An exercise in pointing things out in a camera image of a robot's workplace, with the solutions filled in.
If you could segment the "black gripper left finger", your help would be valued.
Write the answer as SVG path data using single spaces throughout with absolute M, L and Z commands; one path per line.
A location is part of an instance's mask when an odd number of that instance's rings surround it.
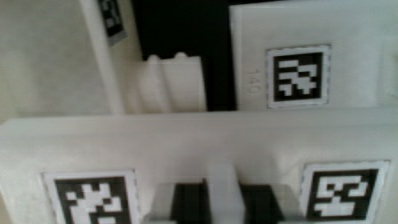
M 207 181 L 177 184 L 171 220 L 178 224 L 212 224 Z

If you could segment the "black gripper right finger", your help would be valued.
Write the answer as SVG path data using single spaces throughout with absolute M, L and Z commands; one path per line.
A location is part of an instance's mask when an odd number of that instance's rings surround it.
M 246 224 L 278 224 L 285 220 L 276 194 L 269 185 L 241 185 L 246 204 Z

